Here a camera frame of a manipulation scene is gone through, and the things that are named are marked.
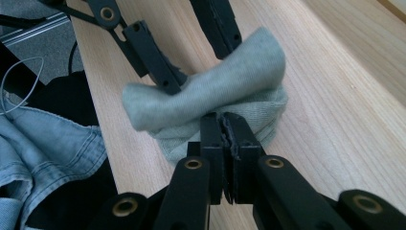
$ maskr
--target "wooden surface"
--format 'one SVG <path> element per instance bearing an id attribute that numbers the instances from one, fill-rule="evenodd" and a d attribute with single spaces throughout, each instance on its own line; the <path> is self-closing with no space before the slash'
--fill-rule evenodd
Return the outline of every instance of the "wooden surface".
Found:
<path id="1" fill-rule="evenodd" d="M 243 38 L 264 26 L 286 53 L 289 103 L 267 153 L 290 160 L 326 196 L 357 188 L 406 213 L 406 25 L 373 0 L 230 2 Z M 218 63 L 189 1 L 118 3 L 187 74 Z M 124 113 L 123 87 L 140 79 L 107 32 L 73 22 L 119 192 L 150 196 L 173 168 Z M 224 202 L 212 208 L 211 229 L 256 229 L 251 216 L 249 205 Z"/>

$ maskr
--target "wire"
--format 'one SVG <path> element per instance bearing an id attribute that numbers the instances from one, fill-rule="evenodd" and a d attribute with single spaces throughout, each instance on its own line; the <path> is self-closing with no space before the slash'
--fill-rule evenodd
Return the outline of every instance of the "wire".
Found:
<path id="1" fill-rule="evenodd" d="M 36 79 L 35 79 L 33 88 L 32 88 L 31 91 L 28 93 L 27 97 L 25 97 L 25 99 L 24 99 L 21 103 L 19 103 L 19 104 L 16 105 L 15 107 L 11 108 L 10 110 L 6 110 L 6 106 L 5 106 L 5 103 L 4 103 L 3 92 L 4 92 L 4 83 L 6 82 L 7 76 L 9 75 L 10 71 L 11 71 L 15 66 L 17 66 L 18 64 L 21 64 L 21 63 L 23 63 L 23 62 L 26 62 L 26 61 L 29 61 L 29 60 L 33 60 L 33 59 L 41 59 L 41 67 L 39 68 L 38 74 L 36 75 Z M 13 110 L 19 108 L 24 102 L 26 102 L 26 101 L 30 98 L 30 96 L 33 94 L 33 92 L 34 92 L 34 90 L 35 90 L 36 84 L 37 84 L 38 81 L 39 81 L 39 76 L 41 76 L 42 70 L 44 69 L 44 63 L 45 63 L 44 57 L 30 57 L 30 58 L 26 58 L 26 59 L 23 59 L 23 60 L 20 60 L 20 61 L 16 62 L 14 65 L 12 65 L 12 66 L 9 68 L 9 70 L 8 70 L 8 71 L 6 72 L 6 74 L 4 75 L 4 78 L 3 78 L 3 80 L 1 81 L 1 85 L 0 85 L 0 103 L 1 103 L 1 106 L 2 106 L 2 108 L 3 108 L 3 110 L 4 110 L 4 112 L 0 113 L 0 116 L 6 115 L 6 114 L 12 112 Z"/>
<path id="2" fill-rule="evenodd" d="M 78 47 L 78 42 L 75 41 L 74 46 L 72 47 L 72 50 L 71 50 L 71 54 L 69 55 L 69 62 L 68 62 L 68 74 L 69 75 L 71 75 L 72 72 L 73 72 L 72 71 L 72 64 L 74 62 L 74 54 L 75 54 L 75 51 L 76 51 L 77 47 Z"/>

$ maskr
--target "black fabric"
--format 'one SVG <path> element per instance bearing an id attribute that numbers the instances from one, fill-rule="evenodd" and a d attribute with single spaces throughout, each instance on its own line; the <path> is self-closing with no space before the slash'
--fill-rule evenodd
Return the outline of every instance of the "black fabric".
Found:
<path id="1" fill-rule="evenodd" d="M 83 126 L 99 124 L 84 72 L 52 80 L 28 106 Z M 86 229 L 107 199 L 117 194 L 108 160 L 88 179 L 69 182 L 43 200 L 27 225 L 40 229 Z"/>
<path id="2" fill-rule="evenodd" d="M 0 81 L 3 80 L 6 72 L 15 63 L 20 61 L 3 43 L 0 42 Z M 34 85 L 36 74 L 33 73 L 24 63 L 15 66 L 9 73 L 9 76 L 4 84 L 6 91 L 14 93 L 20 98 L 25 98 Z M 44 88 L 42 82 L 38 82 L 34 89 L 34 93 L 39 92 Z"/>

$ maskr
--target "gray cloth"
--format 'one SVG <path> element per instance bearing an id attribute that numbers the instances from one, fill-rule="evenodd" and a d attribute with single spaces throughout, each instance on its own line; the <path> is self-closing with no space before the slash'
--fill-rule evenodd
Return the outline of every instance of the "gray cloth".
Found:
<path id="1" fill-rule="evenodd" d="M 124 108 L 133 127 L 149 131 L 173 164 L 186 155 L 189 141 L 199 141 L 199 118 L 211 111 L 243 116 L 267 146 L 287 103 L 284 68 L 278 41 L 259 28 L 216 67 L 190 77 L 176 95 L 155 86 L 127 85 Z"/>

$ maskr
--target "black cable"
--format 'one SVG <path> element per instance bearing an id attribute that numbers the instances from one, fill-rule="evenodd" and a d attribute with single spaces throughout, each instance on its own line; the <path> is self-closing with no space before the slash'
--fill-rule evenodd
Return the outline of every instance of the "black cable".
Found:
<path id="1" fill-rule="evenodd" d="M 78 42 L 75 41 L 74 46 L 72 47 L 72 50 L 71 50 L 71 54 L 69 55 L 69 62 L 68 62 L 68 74 L 69 75 L 71 75 L 72 72 L 73 72 L 72 71 L 72 64 L 74 62 L 74 54 L 75 54 L 75 51 L 76 51 L 77 47 L 78 47 Z"/>

